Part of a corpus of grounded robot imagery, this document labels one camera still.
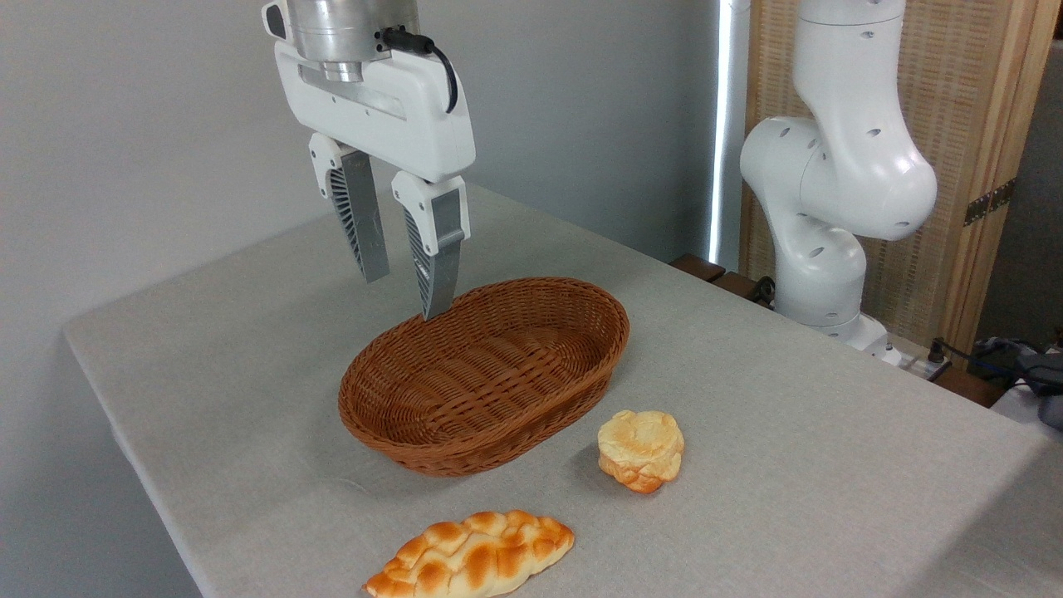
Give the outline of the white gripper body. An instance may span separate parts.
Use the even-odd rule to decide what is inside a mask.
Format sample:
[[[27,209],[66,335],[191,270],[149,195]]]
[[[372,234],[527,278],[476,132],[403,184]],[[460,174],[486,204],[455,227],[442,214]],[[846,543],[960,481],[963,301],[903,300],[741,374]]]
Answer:
[[[474,163],[462,83],[414,1],[272,1],[261,23],[300,124],[432,183]]]

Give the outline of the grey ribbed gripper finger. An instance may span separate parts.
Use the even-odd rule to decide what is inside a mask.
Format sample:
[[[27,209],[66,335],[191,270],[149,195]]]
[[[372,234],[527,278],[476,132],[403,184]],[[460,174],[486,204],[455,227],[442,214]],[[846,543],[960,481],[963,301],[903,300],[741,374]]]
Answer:
[[[313,134],[309,151],[320,193],[333,204],[362,277],[368,283],[386,277],[386,239],[370,157],[322,133]]]
[[[423,318],[429,321],[452,305],[462,241],[471,236],[466,182],[456,175],[434,184],[400,171],[392,193],[404,208]]]

